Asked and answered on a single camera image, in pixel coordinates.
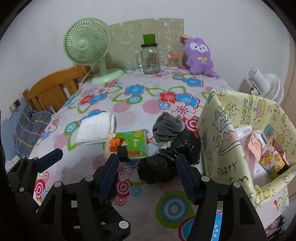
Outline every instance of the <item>fan center cap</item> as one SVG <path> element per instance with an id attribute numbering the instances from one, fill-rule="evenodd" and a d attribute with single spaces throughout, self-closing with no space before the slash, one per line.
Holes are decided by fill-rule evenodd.
<path id="1" fill-rule="evenodd" d="M 78 48 L 84 49 L 88 44 L 88 41 L 86 39 L 81 39 L 78 42 Z"/>

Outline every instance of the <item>yellow bow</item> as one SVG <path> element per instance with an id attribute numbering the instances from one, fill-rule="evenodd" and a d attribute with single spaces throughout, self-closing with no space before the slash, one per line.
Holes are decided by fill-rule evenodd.
<path id="1" fill-rule="evenodd" d="M 206 64 L 206 61 L 207 61 L 207 57 L 198 57 L 199 60 L 201 60 L 202 62 L 201 63 L 204 63 Z"/>

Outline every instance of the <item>electric fan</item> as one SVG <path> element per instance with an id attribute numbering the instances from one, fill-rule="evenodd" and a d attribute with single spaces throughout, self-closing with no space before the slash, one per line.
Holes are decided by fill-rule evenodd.
<path id="1" fill-rule="evenodd" d="M 253 67 L 248 72 L 249 81 L 255 86 L 259 94 L 257 96 L 281 103 L 284 97 L 284 88 L 275 74 L 262 74 L 259 69 Z"/>
<path id="2" fill-rule="evenodd" d="M 77 65 L 87 66 L 99 63 L 100 73 L 92 77 L 92 84 L 98 85 L 115 80 L 123 75 L 121 69 L 107 69 L 105 56 L 111 44 L 108 26 L 96 18 L 83 18 L 74 23 L 64 37 L 64 51 Z"/>

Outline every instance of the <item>yellow cartoon package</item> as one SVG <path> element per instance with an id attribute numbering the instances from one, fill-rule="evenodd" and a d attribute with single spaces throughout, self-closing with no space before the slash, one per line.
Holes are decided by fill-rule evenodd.
<path id="1" fill-rule="evenodd" d="M 269 166 L 270 173 L 273 169 L 277 173 L 275 179 L 261 187 L 253 182 L 236 134 L 236 128 L 244 125 L 251 125 L 254 131 L 262 134 L 266 143 L 274 139 L 284 153 L 274 156 L 270 163 L 273 165 L 278 161 L 277 165 Z M 274 101 L 235 91 L 211 90 L 197 130 L 201 137 L 206 175 L 218 183 L 230 185 L 239 182 L 255 207 L 271 200 L 296 176 L 296 130 Z M 284 167 L 280 166 L 280 158 L 291 162 L 289 169 L 283 163 Z"/>
<path id="2" fill-rule="evenodd" d="M 272 180 L 288 170 L 290 165 L 287 155 L 274 139 L 263 147 L 259 163 L 268 172 Z"/>

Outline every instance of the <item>gray plaid fabric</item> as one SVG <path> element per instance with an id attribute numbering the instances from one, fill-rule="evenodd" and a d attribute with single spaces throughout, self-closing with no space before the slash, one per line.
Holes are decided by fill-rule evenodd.
<path id="1" fill-rule="evenodd" d="M 34 111 L 27 105 L 16 125 L 15 148 L 19 156 L 29 157 L 38 137 L 51 120 L 48 111 Z"/>

